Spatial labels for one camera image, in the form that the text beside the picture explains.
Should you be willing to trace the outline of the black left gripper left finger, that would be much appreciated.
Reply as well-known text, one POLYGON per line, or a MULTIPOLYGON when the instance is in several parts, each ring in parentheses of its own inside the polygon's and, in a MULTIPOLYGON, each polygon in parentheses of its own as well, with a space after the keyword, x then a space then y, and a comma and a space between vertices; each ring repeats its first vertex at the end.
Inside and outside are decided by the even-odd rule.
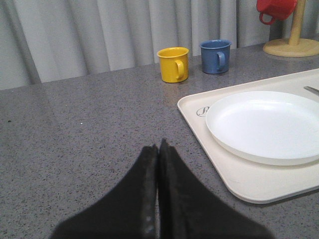
POLYGON ((102 199, 58 225, 52 239, 154 239, 156 146, 143 147, 125 177, 102 199))

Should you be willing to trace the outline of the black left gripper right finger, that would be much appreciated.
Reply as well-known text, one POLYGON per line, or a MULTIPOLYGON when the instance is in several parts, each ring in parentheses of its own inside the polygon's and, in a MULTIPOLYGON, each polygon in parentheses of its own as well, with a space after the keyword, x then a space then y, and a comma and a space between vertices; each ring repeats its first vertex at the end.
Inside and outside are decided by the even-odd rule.
POLYGON ((162 239, 273 238, 267 228, 211 193, 166 140, 160 145, 158 169, 162 239))

